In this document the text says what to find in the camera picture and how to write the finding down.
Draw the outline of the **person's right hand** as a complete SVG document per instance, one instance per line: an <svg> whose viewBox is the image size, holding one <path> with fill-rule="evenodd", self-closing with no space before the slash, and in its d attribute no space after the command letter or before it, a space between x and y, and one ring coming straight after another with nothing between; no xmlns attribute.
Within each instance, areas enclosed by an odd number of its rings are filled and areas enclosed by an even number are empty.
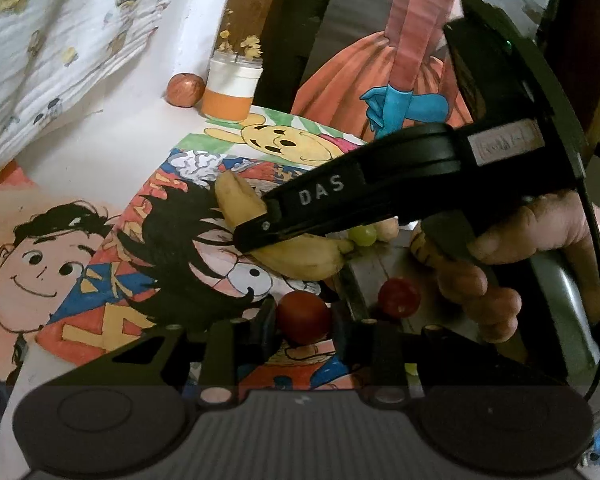
<svg viewBox="0 0 600 480"><path fill-rule="evenodd" d="M489 282L485 266L514 263L538 252L562 249L570 260L588 320L600 322L600 279L594 244L580 198L575 192L543 195L521 207L502 226L494 226L468 245L479 263L443 257L420 226L411 236L410 251L436 270L442 296L463 307L477 323L483 339L504 342L518 327L524 300L519 292Z"/></svg>

